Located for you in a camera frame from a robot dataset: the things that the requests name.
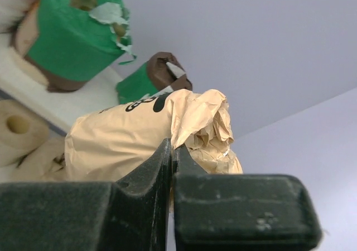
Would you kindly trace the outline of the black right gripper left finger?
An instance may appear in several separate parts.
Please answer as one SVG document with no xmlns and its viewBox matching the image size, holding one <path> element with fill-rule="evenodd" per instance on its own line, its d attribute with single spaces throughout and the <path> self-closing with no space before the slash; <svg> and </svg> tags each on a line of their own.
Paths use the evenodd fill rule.
<svg viewBox="0 0 357 251">
<path fill-rule="evenodd" d="M 116 182 L 1 184 L 2 250 L 165 250 L 171 146 Z"/>
</svg>

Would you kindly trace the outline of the green roll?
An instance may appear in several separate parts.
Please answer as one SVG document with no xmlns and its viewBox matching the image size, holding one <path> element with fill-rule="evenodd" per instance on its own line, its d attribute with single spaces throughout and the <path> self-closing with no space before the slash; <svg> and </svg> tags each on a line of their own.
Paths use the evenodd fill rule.
<svg viewBox="0 0 357 251">
<path fill-rule="evenodd" d="M 180 89 L 192 90 L 192 83 L 178 59 L 170 52 L 154 54 L 116 86 L 119 104 Z"/>
<path fill-rule="evenodd" d="M 11 38 L 19 67 L 50 92 L 72 92 L 132 54 L 123 0 L 39 0 Z"/>
</svg>

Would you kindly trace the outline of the brown paper roll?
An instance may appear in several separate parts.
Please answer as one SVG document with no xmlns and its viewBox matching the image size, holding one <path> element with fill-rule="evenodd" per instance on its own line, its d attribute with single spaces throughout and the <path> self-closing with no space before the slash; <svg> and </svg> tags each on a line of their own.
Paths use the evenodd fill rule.
<svg viewBox="0 0 357 251">
<path fill-rule="evenodd" d="M 20 162 L 10 180 L 65 181 L 64 149 L 64 137 L 50 138 Z"/>
<path fill-rule="evenodd" d="M 65 138 L 69 181 L 116 181 L 153 155 L 163 140 L 186 146 L 208 173 L 240 174 L 226 96 L 181 89 L 79 117 Z"/>
</svg>

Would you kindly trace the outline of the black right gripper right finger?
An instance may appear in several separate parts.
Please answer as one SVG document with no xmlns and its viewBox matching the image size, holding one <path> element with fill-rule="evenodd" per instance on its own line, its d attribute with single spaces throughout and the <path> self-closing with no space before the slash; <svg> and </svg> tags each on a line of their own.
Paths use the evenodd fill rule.
<svg viewBox="0 0 357 251">
<path fill-rule="evenodd" d="M 291 175 L 205 172 L 186 147 L 173 152 L 177 250 L 312 250 L 321 226 Z"/>
</svg>

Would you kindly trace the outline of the white dotted roll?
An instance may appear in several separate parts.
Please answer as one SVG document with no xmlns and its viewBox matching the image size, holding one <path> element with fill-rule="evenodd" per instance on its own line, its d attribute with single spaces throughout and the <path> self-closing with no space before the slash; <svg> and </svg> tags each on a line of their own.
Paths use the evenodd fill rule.
<svg viewBox="0 0 357 251">
<path fill-rule="evenodd" d="M 37 0 L 1 0 L 1 33 L 16 26 Z"/>
</svg>

